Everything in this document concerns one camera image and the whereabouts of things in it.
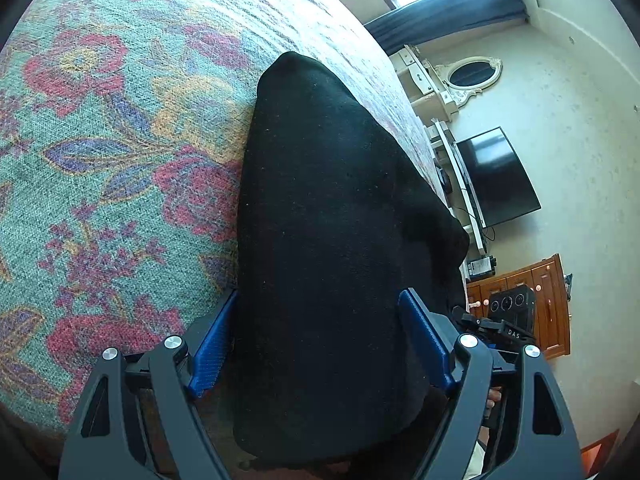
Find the right hand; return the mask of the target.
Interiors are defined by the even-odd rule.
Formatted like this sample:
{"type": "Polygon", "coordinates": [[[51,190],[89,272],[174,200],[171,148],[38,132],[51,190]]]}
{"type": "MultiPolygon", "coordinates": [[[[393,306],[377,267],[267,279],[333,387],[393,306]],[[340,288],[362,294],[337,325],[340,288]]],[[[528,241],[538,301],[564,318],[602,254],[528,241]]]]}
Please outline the right hand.
{"type": "Polygon", "coordinates": [[[497,404],[500,403],[502,398],[502,388],[501,387],[494,387],[494,388],[490,388],[488,391],[488,397],[486,400],[486,406],[485,406],[485,411],[484,411],[484,416],[483,416],[483,421],[482,421],[482,426],[480,426],[480,433],[478,434],[478,442],[480,442],[481,445],[486,446],[488,445],[488,440],[489,440],[489,419],[491,418],[491,414],[494,411],[494,408],[496,407],[497,404]]]}

